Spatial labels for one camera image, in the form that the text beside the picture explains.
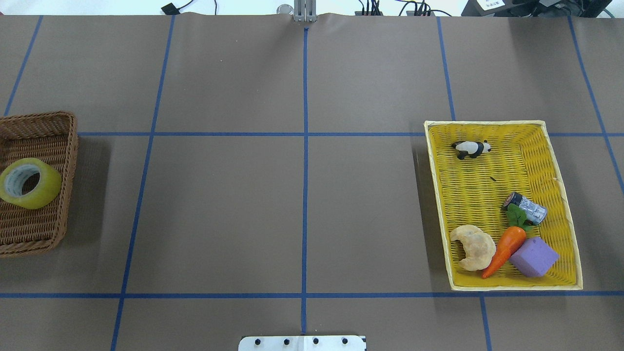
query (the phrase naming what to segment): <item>toy carrot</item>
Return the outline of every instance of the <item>toy carrot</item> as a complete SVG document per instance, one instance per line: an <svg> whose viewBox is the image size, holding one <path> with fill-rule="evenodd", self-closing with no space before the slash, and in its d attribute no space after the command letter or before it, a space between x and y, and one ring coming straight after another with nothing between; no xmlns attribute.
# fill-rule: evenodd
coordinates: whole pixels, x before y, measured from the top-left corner
<svg viewBox="0 0 624 351"><path fill-rule="evenodd" d="M515 204L509 204L507 208L507 218L510 227L505 230L499 243L496 245L496 253L492 257L490 265L485 268L481 274L483 279L494 274L499 268L505 264L509 257L518 251L520 246L527 239L527 231L533 226L525 224L527 214Z"/></svg>

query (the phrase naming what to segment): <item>white metal plate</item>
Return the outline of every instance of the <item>white metal plate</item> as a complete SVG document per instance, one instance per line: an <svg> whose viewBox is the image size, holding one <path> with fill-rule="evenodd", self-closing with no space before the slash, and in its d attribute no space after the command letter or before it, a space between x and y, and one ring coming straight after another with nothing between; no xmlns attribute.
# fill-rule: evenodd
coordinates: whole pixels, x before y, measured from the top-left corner
<svg viewBox="0 0 624 351"><path fill-rule="evenodd" d="M238 344L238 351L366 351L366 337L357 335L245 337Z"/></svg>

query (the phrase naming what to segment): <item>basket rim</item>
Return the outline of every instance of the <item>basket rim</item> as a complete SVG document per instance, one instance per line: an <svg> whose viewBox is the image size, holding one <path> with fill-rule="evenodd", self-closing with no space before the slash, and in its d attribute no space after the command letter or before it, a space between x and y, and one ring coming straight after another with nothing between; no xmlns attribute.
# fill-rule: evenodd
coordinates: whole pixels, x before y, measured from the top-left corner
<svg viewBox="0 0 624 351"><path fill-rule="evenodd" d="M461 291L491 291L491 290L582 290L583 289L583 273L581 268L580 254L578 251L577 244L577 236L574 231L574 223L572 221L572 213L570 211L570 206L568 204L568 195L565 191L565 186L563 184L563 178L561 175L561 170L559 169L559 163L557 162L557 158L555 157L555 151L552 147L552 143L550 142L550 138L548 136L548 132L546 130L546 122L541 120L522 120L522 121L425 121L424 123L425 129L425 137L427 140L427 153L429 156L429 167L431 168L431 176L434 183L434 193L436 195L436 207L438 209L437 215L438 220L440 222L440 235L442 237L442 246L444 247L444 263L446 266L446 272L449 278L449 283L451 285L452 290L461 290ZM492 287L479 287L479 286L466 286L466 285L456 285L453 281L453 273L452 273L452 260L451 260L451 246L446 237L447 228L444 223L444 217L442 216L442 203L440 200L440 189L437 181L437 171L436 171L436 162L433 157L433 145L431 141L431 135L429 133L430 127L433 126L444 126L449 124L463 124L463 125L497 125L497 126L506 126L513 124L533 124L539 126L546 138L546 143L548 145L548 151L550 153L550 157L553 160L553 166L555 169L555 175L557 176L557 184L559 186L559 191L561 192L561 196L563 199L563 208L565 209L566 219L568 220L568 227L570 229L570 238L572 240L572 246L574 251L574 260L576 265L576 284L563 284L563 285L533 285L533 286L519 286L519 285L498 285Z"/></svg>
<svg viewBox="0 0 624 351"><path fill-rule="evenodd" d="M1 247L17 246L17 249L11 248L7 251L0 251L0 258L19 257L23 255L47 252L55 248L59 242L65 237L67 232L67 218L69 215L69 202L71 199L71 191L73 186L73 178L76 172L76 159L78 154L78 133L76 125L76 116L69 111L53 111L37 114L13 115L0 117L0 124L11 123L16 121L28 121L46 117L64 117L68 121L67 145L65 148L65 160L63 164L63 172L61 174L61 190L59 191L59 203L57 206L56 222L54 225L54 233L49 239L33 240L32 242L47 242L45 246L30 249L20 249L19 245L25 242L16 242L9 245L0 245Z"/></svg>

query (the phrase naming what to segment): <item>white wall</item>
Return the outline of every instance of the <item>white wall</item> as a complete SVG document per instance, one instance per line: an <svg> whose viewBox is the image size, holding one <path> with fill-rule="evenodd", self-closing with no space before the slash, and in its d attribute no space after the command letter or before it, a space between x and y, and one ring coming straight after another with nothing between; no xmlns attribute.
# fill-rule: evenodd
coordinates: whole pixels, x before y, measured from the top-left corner
<svg viewBox="0 0 624 351"><path fill-rule="evenodd" d="M172 0L3 0L0 11L4 14L162 14L160 8ZM189 0L173 0L182 6ZM434 9L444 10L453 16L460 16L467 0L427 0ZM292 0L217 0L218 14L274 14L281 4L292 4ZM358 0L317 0L316 11L353 15L361 9ZM380 8L386 16L396 16L403 3L395 0L381 0ZM608 9L616 17L624 17L624 0L614 0ZM195 0L184 11L213 14L213 0Z"/></svg>

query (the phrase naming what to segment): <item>brown table surface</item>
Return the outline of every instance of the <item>brown table surface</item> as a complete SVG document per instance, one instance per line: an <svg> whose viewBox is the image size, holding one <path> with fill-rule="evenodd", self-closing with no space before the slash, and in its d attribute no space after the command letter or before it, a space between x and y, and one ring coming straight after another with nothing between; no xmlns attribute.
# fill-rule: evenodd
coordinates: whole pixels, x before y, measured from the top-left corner
<svg viewBox="0 0 624 351"><path fill-rule="evenodd" d="M80 147L66 238L0 260L0 349L623 350L623 57L621 19L1 16L4 114ZM414 160L451 119L546 121L584 290L450 290Z"/></svg>

